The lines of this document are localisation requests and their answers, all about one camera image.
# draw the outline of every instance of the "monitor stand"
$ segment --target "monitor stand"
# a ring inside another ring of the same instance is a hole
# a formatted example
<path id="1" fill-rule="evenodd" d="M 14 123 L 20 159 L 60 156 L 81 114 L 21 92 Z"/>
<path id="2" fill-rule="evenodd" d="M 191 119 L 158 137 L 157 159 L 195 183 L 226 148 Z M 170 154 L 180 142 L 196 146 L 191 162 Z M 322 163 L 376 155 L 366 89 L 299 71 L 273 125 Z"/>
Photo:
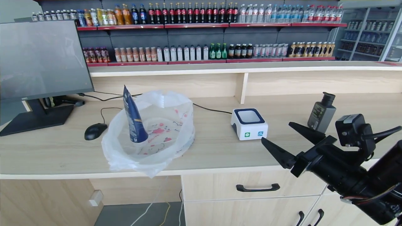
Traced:
<path id="1" fill-rule="evenodd" d="M 18 114 L 0 131 L 0 136 L 63 125 L 74 109 L 74 105 L 45 109 L 39 99 L 27 102 L 32 111 Z"/>

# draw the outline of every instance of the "gray bottle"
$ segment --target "gray bottle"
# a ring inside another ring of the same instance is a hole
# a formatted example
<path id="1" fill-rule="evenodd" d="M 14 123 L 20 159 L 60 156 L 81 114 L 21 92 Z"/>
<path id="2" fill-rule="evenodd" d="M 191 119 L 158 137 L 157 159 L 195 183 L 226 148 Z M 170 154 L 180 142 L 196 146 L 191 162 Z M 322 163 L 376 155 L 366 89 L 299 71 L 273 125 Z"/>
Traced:
<path id="1" fill-rule="evenodd" d="M 336 108 L 332 106 L 335 95 L 326 92 L 323 92 L 323 94 L 321 102 L 314 104 L 307 125 L 309 128 L 325 133 L 335 114 Z"/>

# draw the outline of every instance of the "yellow cable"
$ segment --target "yellow cable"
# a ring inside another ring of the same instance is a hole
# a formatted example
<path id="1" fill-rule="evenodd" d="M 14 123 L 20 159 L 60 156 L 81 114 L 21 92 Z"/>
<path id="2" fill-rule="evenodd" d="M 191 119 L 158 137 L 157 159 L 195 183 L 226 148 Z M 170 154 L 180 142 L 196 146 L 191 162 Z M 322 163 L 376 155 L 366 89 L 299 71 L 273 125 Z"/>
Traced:
<path id="1" fill-rule="evenodd" d="M 170 209 L 170 204 L 169 204 L 168 202 L 166 202 L 166 203 L 169 205 L 169 207 L 168 207 L 168 209 L 166 210 L 165 219 L 163 220 L 163 222 L 162 222 L 159 226 L 162 226 L 162 225 L 165 223 L 166 217 L 168 216 L 168 212 L 169 212 L 169 209 Z"/>

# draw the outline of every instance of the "plastic bag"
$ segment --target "plastic bag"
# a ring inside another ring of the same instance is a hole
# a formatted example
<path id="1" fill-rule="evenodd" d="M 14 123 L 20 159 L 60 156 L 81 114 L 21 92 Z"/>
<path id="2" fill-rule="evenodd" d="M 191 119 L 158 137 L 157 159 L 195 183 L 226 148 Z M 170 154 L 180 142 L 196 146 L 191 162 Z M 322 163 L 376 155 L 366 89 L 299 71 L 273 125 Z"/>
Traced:
<path id="1" fill-rule="evenodd" d="M 149 177 L 156 176 L 194 142 L 193 102 L 183 94 L 151 91 L 135 99 L 144 127 L 145 144 L 130 140 L 125 110 L 110 122 L 102 139 L 102 149 L 110 170 L 133 169 Z"/>

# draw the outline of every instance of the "drawer handle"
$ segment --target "drawer handle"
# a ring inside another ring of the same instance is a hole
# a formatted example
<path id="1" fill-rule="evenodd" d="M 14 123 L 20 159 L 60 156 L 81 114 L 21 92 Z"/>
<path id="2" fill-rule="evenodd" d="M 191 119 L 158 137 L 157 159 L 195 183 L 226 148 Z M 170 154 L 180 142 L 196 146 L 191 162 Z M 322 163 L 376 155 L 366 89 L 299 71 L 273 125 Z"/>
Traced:
<path id="1" fill-rule="evenodd" d="M 236 189 L 241 192 L 259 192 L 259 191 L 277 191 L 281 187 L 279 184 L 271 184 L 272 188 L 269 189 L 245 189 L 243 185 L 236 185 Z"/>
<path id="2" fill-rule="evenodd" d="M 299 226 L 302 223 L 303 219 L 304 219 L 303 211 L 299 211 L 299 216 L 300 216 L 300 220 L 299 220 L 299 222 L 297 223 L 296 226 Z"/>
<path id="3" fill-rule="evenodd" d="M 318 218 L 317 222 L 314 224 L 314 226 L 317 226 L 318 223 L 321 221 L 322 217 L 324 216 L 324 210 L 319 209 L 318 213 L 320 214 L 320 217 Z"/>

